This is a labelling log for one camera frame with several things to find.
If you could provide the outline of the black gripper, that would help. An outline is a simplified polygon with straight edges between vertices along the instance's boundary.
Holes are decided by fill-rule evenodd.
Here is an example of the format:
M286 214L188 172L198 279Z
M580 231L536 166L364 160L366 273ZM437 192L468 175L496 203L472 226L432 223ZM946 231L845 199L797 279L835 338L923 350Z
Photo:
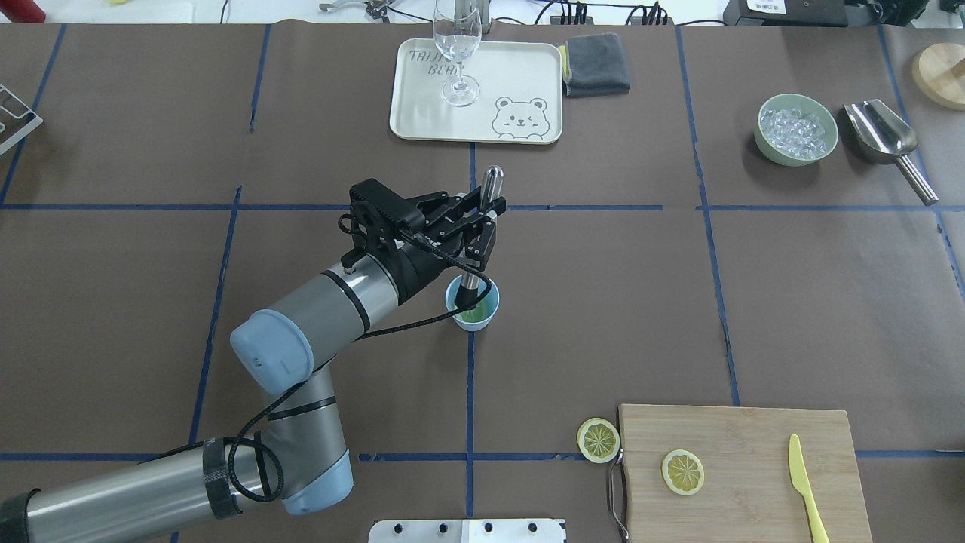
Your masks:
M395 283L397 301L403 305L448 268L476 272L481 278L495 247L498 226L497 220L481 219L503 216L506 199L485 189L458 195L432 192L407 199L423 210L424 228L403 235L395 250L377 253L377 260Z

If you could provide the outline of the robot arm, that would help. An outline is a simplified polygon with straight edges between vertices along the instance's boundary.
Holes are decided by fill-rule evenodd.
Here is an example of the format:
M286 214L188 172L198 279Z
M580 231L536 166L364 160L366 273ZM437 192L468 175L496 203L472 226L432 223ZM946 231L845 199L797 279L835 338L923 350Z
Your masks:
M228 334L338 260L348 188L222 198L2 204L2 498L235 435L261 392ZM349 447L408 453L412 487L356 471L348 506L472 517L462 416L473 343L451 327L372 338L338 360Z

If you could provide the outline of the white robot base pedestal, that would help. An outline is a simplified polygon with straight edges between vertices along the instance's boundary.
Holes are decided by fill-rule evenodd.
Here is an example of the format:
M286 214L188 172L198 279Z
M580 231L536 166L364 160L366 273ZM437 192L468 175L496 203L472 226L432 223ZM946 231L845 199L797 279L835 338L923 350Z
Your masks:
M369 542L566 542L565 521L551 518L383 520Z

